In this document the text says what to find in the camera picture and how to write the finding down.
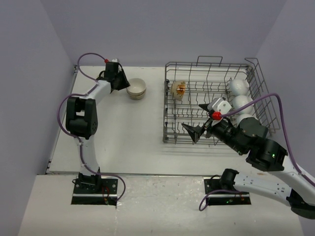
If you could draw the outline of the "beige bowl white flower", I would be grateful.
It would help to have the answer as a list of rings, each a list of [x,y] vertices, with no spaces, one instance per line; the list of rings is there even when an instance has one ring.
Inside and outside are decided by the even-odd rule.
[[[127,92],[133,96],[142,95],[146,91],[146,83],[140,78],[132,78],[129,80],[130,86],[126,88]]]

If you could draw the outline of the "beige bowl brown pattern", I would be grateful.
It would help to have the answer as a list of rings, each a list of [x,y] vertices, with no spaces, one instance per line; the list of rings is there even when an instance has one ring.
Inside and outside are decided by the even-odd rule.
[[[128,95],[129,95],[130,99],[132,99],[132,100],[141,100],[142,98],[144,98],[145,93],[137,95],[137,96],[135,96],[133,94],[128,94]]]

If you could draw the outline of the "beige bowl orange flower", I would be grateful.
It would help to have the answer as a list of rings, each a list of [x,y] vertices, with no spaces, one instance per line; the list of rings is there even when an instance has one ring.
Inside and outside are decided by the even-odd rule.
[[[177,101],[182,101],[185,91],[186,91],[186,82],[185,81],[175,81],[171,85],[171,95],[173,99]]]

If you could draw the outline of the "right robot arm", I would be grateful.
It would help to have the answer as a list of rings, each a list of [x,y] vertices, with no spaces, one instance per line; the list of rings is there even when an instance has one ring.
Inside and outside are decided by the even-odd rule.
[[[223,99],[201,104],[200,108],[209,113],[209,119],[202,126],[182,125],[194,143],[202,135],[206,138],[214,136],[239,155],[247,155],[246,162],[255,169],[281,180],[269,182],[237,170],[225,169],[211,194],[255,193],[290,207],[292,212],[303,218],[315,218],[314,186],[298,172],[287,150],[267,138],[267,127],[253,117],[244,118],[238,126],[234,126],[230,119],[222,118],[231,110],[231,105]]]

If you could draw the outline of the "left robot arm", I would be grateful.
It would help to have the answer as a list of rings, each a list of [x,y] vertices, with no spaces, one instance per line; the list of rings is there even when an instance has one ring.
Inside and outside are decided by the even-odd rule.
[[[117,61],[106,61],[105,70],[99,73],[95,85],[82,95],[72,94],[66,101],[66,130],[76,139],[81,161],[78,185],[91,193],[102,189],[94,142],[98,128],[97,105],[112,91],[129,86],[121,64]]]

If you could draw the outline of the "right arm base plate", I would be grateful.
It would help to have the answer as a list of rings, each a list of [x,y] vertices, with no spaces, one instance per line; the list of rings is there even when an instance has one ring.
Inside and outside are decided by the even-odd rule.
[[[204,178],[205,194],[215,190],[220,190],[220,177]],[[243,192],[241,194],[216,192],[207,197],[205,200],[208,206],[233,206],[233,205],[251,205],[249,193]]]

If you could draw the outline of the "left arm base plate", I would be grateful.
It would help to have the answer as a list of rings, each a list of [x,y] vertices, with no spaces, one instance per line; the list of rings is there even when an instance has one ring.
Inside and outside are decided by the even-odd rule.
[[[72,182],[72,205],[117,206],[117,179],[101,178],[100,184],[97,185],[81,183],[79,179]]]

